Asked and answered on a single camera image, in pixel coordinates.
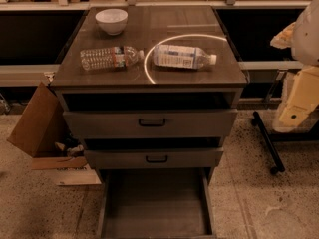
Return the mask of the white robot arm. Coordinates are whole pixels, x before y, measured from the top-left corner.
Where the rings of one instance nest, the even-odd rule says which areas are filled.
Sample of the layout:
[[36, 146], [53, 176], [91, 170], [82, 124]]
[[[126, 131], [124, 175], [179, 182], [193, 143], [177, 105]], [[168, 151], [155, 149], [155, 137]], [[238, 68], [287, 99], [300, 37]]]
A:
[[295, 22], [272, 38], [270, 45], [290, 48], [292, 57], [303, 64], [291, 90], [283, 92], [272, 124], [278, 132], [289, 132], [319, 106], [319, 0], [312, 0]]

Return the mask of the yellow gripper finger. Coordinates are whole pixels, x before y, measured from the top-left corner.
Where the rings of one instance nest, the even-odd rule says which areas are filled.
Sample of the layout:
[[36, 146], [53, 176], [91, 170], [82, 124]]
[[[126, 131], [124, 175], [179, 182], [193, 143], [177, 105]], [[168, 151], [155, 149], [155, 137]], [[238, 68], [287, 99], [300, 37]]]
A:
[[279, 121], [285, 126], [298, 127], [319, 106], [319, 67], [304, 66], [294, 76], [292, 89]]

